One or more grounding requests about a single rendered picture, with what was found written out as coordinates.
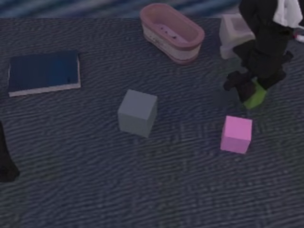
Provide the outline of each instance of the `block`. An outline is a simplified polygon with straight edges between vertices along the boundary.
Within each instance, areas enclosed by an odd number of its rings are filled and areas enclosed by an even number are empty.
[[[129,89],[118,109],[122,132],[148,138],[157,115],[157,96]]]
[[[225,14],[222,16],[219,38],[222,44],[221,56],[223,59],[229,59],[236,57],[232,51],[235,46],[255,39],[255,35],[240,14]]]
[[[253,82],[256,85],[256,92],[252,95],[251,98],[243,103],[246,109],[253,109],[262,104],[267,94],[267,91],[262,86],[260,86],[256,80],[253,80]]]
[[[226,116],[220,149],[245,154],[251,142],[252,120]]]

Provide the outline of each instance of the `pink oval container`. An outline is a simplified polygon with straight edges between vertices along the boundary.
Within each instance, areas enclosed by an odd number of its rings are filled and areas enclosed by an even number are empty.
[[[144,37],[174,62],[187,64],[199,54],[204,30],[171,6],[154,3],[140,12]]]

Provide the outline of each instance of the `pink block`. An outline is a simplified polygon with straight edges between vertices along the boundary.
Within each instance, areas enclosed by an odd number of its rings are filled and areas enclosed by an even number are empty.
[[[245,154],[251,142],[252,120],[226,116],[220,149]]]

